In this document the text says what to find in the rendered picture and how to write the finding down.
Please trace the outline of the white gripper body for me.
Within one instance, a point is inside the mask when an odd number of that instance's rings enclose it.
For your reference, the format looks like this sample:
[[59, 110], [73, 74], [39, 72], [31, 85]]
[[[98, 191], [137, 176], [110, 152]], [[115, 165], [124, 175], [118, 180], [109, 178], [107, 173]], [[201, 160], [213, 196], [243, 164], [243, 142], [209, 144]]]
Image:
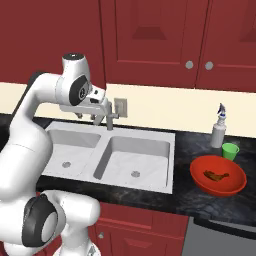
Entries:
[[86, 103], [83, 101], [77, 106], [60, 105], [60, 109], [63, 112], [106, 116], [108, 114], [108, 99], [104, 98], [101, 103]]

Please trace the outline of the grey faucet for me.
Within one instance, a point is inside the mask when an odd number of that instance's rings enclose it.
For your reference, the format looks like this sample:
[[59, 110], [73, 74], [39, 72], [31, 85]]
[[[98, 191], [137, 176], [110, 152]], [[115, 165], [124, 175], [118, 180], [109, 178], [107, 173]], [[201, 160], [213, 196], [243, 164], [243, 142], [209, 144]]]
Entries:
[[108, 103], [108, 114], [106, 115], [106, 126], [107, 130], [111, 131], [113, 129], [113, 120], [118, 119], [119, 114], [118, 113], [113, 113], [112, 112], [112, 103]]

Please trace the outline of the white double sink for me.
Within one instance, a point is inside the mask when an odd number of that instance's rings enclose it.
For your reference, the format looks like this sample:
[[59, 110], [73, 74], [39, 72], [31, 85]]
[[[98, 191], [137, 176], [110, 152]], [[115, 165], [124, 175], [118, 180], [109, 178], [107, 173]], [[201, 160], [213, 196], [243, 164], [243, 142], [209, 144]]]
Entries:
[[173, 133], [52, 122], [46, 176], [170, 194]]

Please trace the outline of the plain red cabinet door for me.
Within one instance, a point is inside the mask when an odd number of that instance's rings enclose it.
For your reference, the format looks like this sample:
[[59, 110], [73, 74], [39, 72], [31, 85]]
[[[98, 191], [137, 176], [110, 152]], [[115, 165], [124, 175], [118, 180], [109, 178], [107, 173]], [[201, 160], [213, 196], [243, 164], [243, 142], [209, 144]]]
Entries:
[[106, 85], [99, 0], [0, 0], [0, 82], [60, 74], [66, 53], [85, 55], [92, 83]]

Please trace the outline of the red panelled cabinet door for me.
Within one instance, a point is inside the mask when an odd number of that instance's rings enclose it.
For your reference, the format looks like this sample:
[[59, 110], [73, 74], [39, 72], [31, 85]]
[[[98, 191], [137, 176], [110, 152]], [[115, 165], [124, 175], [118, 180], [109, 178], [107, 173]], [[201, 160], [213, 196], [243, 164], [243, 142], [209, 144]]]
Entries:
[[[192, 88], [208, 0], [100, 0], [106, 81]], [[185, 64], [191, 60], [192, 69]]]
[[256, 0], [209, 0], [196, 88], [256, 92]]

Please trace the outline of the red lower cabinet door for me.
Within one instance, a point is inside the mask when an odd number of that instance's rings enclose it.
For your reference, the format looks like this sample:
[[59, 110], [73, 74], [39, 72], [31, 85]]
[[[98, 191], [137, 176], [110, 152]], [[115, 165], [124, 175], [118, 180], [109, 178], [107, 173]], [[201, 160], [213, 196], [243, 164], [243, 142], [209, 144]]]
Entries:
[[[182, 256], [183, 239], [96, 225], [102, 256]], [[104, 232], [104, 238], [98, 238]]]

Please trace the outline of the brown chicken drumstick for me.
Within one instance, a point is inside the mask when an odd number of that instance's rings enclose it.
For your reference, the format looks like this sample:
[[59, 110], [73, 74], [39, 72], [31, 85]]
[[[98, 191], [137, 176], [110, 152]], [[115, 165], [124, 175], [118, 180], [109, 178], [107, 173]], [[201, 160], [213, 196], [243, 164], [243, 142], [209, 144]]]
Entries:
[[208, 179], [210, 179], [210, 180], [212, 180], [212, 181], [215, 181], [215, 182], [221, 181], [223, 178], [226, 178], [226, 177], [229, 176], [228, 173], [224, 173], [224, 174], [215, 174], [214, 172], [209, 171], [209, 170], [206, 170], [206, 171], [204, 172], [204, 175], [205, 175]]

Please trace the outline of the green cup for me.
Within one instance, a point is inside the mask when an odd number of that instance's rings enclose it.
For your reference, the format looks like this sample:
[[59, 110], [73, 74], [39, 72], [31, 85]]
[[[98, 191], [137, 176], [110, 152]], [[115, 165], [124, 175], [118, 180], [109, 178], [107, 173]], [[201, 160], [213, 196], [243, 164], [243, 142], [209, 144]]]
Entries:
[[239, 152], [239, 147], [233, 143], [224, 143], [222, 145], [222, 156], [233, 161]]

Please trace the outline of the red bowl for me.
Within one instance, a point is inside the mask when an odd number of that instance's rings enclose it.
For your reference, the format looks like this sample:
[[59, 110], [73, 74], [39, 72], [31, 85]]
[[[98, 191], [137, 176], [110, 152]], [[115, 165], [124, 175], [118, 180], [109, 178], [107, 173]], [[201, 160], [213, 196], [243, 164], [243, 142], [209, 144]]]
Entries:
[[[229, 176], [215, 182], [204, 175], [206, 170], [215, 174], [228, 173]], [[247, 184], [246, 174], [239, 165], [216, 155], [195, 158], [190, 164], [190, 174], [200, 189], [219, 197], [233, 196], [243, 190]]]

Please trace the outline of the red false drawer front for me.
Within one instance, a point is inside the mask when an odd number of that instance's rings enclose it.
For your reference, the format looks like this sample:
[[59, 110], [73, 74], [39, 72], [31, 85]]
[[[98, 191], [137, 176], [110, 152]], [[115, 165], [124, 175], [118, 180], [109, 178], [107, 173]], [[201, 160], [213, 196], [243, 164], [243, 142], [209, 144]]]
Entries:
[[135, 207], [100, 203], [102, 221], [159, 233], [180, 235], [187, 226], [186, 216]]

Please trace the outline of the grey spray bottle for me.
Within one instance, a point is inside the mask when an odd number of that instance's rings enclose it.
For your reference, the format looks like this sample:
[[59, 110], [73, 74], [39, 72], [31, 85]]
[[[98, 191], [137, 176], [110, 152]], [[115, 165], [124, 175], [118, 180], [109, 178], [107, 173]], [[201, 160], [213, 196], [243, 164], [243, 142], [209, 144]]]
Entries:
[[212, 135], [211, 135], [211, 142], [210, 145], [212, 148], [221, 148], [226, 132], [226, 109], [223, 104], [220, 104], [219, 110], [217, 112], [218, 120], [213, 125], [212, 128]]

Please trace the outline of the grey dishwasher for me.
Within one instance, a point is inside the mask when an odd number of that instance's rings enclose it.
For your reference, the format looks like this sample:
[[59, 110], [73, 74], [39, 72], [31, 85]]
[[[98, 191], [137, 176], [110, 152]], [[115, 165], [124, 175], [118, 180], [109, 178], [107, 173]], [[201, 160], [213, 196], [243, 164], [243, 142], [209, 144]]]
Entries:
[[190, 217], [182, 256], [256, 256], [256, 227]]

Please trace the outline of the grey wall outlet plate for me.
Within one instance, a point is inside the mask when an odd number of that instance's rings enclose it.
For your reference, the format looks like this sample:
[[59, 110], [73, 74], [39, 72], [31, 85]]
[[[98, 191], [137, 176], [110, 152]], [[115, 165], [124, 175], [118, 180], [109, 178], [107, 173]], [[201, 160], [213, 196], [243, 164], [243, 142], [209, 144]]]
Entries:
[[115, 98], [114, 107], [115, 113], [118, 114], [120, 117], [128, 117], [127, 100], [125, 98]]

